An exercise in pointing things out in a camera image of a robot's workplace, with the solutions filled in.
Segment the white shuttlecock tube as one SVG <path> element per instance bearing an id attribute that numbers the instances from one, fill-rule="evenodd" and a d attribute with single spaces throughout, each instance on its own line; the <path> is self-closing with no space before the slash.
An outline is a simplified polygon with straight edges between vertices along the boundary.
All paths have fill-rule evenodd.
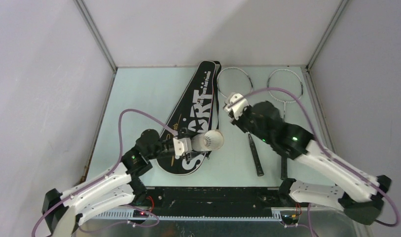
<path id="1" fill-rule="evenodd" d="M 209 130 L 191 138 L 191 147 L 197 152 L 215 151 L 220 149 L 223 145 L 224 136 L 218 129 Z"/>

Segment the white shuttlecock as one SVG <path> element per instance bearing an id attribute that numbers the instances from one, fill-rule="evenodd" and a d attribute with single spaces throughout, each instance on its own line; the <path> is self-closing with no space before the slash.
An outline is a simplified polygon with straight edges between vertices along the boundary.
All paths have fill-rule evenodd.
<path id="1" fill-rule="evenodd" d="M 208 151 L 220 149 L 224 144 L 223 134 L 215 129 L 207 131 L 203 136 L 204 148 Z"/>

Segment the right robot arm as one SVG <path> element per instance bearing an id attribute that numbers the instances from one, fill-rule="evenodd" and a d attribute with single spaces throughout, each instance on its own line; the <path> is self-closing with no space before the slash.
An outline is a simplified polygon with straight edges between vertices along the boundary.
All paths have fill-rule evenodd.
<path id="1" fill-rule="evenodd" d="M 314 203 L 342 211 L 363 225 L 377 221 L 384 206 L 381 193 L 387 193 L 392 182 L 389 177 L 371 176 L 351 165 L 340 166 L 340 157 L 319 147 L 315 136 L 303 127 L 283 121 L 279 110 L 268 101 L 251 106 L 243 99 L 229 102 L 224 110 L 230 122 L 244 133 L 251 133 L 278 155 L 307 165 L 334 182 L 316 185 L 287 178 L 278 190 L 280 204 Z"/>

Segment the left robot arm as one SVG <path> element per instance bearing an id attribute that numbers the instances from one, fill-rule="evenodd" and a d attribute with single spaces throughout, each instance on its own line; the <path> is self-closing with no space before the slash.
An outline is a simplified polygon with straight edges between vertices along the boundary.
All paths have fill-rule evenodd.
<path id="1" fill-rule="evenodd" d="M 152 168 L 152 160 L 191 158 L 218 150 L 223 145 L 219 130 L 195 133 L 183 128 L 177 136 L 161 139 L 153 129 L 143 131 L 134 146 L 118 162 L 93 179 L 44 196 L 42 216 L 52 237 L 70 237 L 89 219 L 123 205 L 146 202 L 147 189 L 140 176 Z"/>

